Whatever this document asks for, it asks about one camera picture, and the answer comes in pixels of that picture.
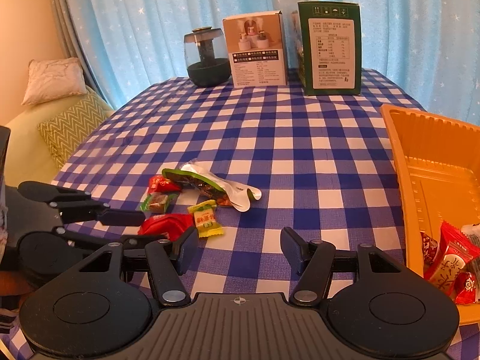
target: round pad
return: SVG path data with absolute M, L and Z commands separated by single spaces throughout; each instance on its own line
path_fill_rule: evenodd
M 95 261 L 61 274 L 22 305 L 22 332 L 40 353 L 56 358 L 105 356 L 145 331 L 152 316 L 147 297 L 120 280 L 119 267 L 83 271 Z
M 18 252 L 22 267 L 48 281 L 83 259 L 82 252 L 68 246 L 65 240 L 47 232 L 27 234 Z
M 103 317 L 109 308 L 110 302 L 103 295 L 75 292 L 57 300 L 53 312 L 67 323 L 89 323 Z
M 403 280 L 398 274 L 378 275 L 385 276 L 362 278 L 330 300 L 327 315 L 338 335 L 376 358 L 409 358 L 445 349 L 458 327 L 452 301 L 419 276 Z
M 408 325 L 425 314 L 425 306 L 416 297 L 398 292 L 381 294 L 370 301 L 370 312 L 380 321 Z

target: zigzag pillow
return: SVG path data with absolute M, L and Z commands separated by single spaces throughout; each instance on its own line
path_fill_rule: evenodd
M 89 93 L 61 114 L 37 126 L 59 169 L 80 143 L 106 120 L 99 101 L 102 100 L 97 99 L 96 93 Z

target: blue and white checkered tablecloth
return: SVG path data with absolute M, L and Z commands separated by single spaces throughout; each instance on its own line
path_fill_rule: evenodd
M 384 103 L 420 105 L 374 70 L 364 69 L 360 96 L 305 96 L 287 86 L 198 88 L 186 78 L 152 85 L 104 122 L 69 159 L 54 184 L 90 191 L 113 208 L 136 209 L 148 179 L 196 158 L 226 179 L 258 187 L 247 212 L 219 207 L 225 234 L 201 239 L 182 281 L 197 292 L 284 292 L 298 277 L 282 255 L 279 233 L 337 249 L 372 243 L 404 262 L 405 236 L 392 151 L 380 114 Z M 195 190 L 173 212 L 203 200 Z M 137 228 L 69 225 L 116 238 Z M 149 292 L 144 274 L 134 284 Z M 331 294 L 352 283 L 337 274 Z M 4 341 L 14 356 L 31 353 L 21 332 Z M 450 348 L 457 359 L 479 355 L 479 328 L 462 327 Z

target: light blue curtain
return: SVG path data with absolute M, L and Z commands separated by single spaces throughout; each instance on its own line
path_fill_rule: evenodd
M 68 0 L 95 78 L 114 107 L 153 83 L 185 76 L 183 36 L 221 27 L 239 12 L 271 10 L 272 0 Z
M 300 0 L 67 0 L 94 78 L 114 107 L 153 83 L 186 75 L 183 36 L 222 18 Z M 480 0 L 335 0 L 361 5 L 362 65 L 426 109 L 480 124 Z
M 340 0 L 361 5 L 362 65 L 428 111 L 480 124 L 480 0 Z

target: nutrition label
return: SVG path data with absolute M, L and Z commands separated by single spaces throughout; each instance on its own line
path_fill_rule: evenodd
M 355 28 L 351 19 L 308 19 L 314 89 L 355 87 Z

